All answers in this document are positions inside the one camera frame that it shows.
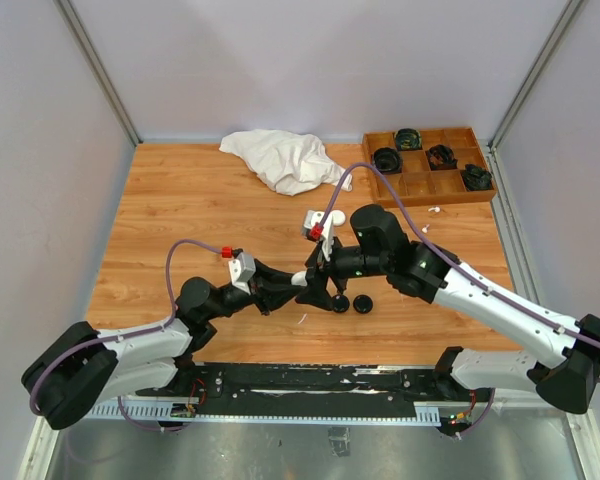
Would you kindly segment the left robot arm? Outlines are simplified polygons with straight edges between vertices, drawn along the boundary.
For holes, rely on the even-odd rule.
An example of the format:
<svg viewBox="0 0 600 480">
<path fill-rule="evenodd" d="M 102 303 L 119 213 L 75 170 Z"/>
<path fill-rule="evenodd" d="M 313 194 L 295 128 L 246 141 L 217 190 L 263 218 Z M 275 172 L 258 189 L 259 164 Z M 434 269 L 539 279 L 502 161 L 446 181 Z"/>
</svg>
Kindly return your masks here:
<svg viewBox="0 0 600 480">
<path fill-rule="evenodd" d="M 22 374 L 34 413 L 63 430 L 114 397 L 163 388 L 183 395 L 194 383 L 194 371 L 184 364 L 216 334 L 212 320 L 251 305 L 267 315 L 306 285 L 303 273 L 257 260 L 232 260 L 229 272 L 230 282 L 221 287 L 202 277 L 188 279 L 171 318 L 118 330 L 96 330 L 86 321 L 69 327 Z"/>
</svg>

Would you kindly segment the white round charging case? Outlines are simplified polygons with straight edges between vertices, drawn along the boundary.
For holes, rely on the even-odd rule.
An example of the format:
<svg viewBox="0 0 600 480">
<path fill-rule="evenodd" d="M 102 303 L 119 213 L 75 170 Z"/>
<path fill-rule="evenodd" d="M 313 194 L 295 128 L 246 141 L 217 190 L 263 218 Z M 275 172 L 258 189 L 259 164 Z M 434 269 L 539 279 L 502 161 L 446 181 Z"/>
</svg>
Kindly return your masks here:
<svg viewBox="0 0 600 480">
<path fill-rule="evenodd" d="M 333 210 L 331 212 L 331 219 L 332 219 L 332 224 L 335 227 L 339 227 L 339 226 L 342 226 L 346 222 L 346 215 L 344 214 L 343 211 Z"/>
</svg>

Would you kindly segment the black charging case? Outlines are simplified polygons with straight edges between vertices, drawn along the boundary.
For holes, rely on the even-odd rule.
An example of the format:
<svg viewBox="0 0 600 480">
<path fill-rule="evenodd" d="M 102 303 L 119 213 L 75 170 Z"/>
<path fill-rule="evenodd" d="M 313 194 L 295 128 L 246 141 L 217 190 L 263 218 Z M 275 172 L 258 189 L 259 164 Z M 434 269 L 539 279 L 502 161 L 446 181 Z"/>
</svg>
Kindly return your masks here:
<svg viewBox="0 0 600 480">
<path fill-rule="evenodd" d="M 332 311 L 338 314 L 345 313 L 350 308 L 350 300 L 346 295 L 336 294 L 332 297 Z"/>
<path fill-rule="evenodd" d="M 360 294 L 354 298 L 353 308 L 359 314 L 368 314 L 373 310 L 373 307 L 373 300 L 368 295 Z"/>
</svg>

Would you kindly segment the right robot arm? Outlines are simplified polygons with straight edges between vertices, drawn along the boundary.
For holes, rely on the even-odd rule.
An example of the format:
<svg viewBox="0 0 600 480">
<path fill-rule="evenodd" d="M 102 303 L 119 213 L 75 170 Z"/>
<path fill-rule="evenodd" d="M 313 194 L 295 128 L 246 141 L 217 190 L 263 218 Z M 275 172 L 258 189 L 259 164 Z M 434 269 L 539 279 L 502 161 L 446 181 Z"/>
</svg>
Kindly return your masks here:
<svg viewBox="0 0 600 480">
<path fill-rule="evenodd" d="M 412 241 L 396 216 L 366 205 L 342 212 L 310 210 L 302 226 L 316 247 L 292 277 L 296 301 L 331 311 L 327 283 L 383 276 L 399 293 L 463 313 L 519 345 L 517 352 L 449 347 L 433 375 L 435 392 L 454 400 L 482 388 L 535 392 L 572 414 L 587 412 L 600 380 L 600 318 L 581 319 L 539 306 L 490 281 L 429 241 Z"/>
</svg>

